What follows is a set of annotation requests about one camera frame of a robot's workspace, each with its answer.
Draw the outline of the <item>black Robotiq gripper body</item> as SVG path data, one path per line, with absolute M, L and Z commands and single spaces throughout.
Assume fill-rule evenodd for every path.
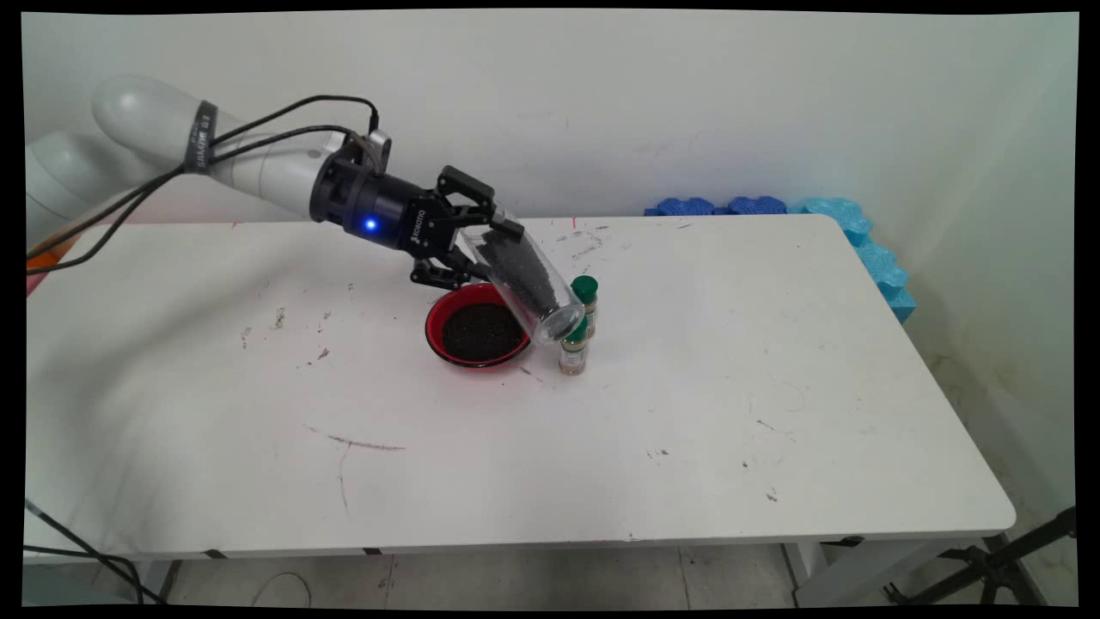
M 452 207 L 435 191 L 378 174 L 362 156 L 336 153 L 321 166 L 309 201 L 316 223 L 418 259 L 443 258 L 455 250 Z

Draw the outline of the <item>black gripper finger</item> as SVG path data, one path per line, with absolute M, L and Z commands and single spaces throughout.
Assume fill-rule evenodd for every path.
M 492 268 L 482 262 L 471 259 L 460 248 L 430 252 L 425 257 L 413 258 L 410 279 L 416 285 L 440 287 L 447 291 L 460 289 L 471 279 L 488 281 Z
M 435 194 L 443 201 L 449 215 L 441 219 L 446 226 L 457 229 L 465 226 L 490 226 L 504 236 L 520 242 L 525 235 L 525 226 L 498 212 L 495 203 L 495 189 L 479 181 L 470 174 L 460 172 L 455 166 L 443 166 Z M 470 205 L 451 205 L 450 196 L 459 195 L 470 200 Z

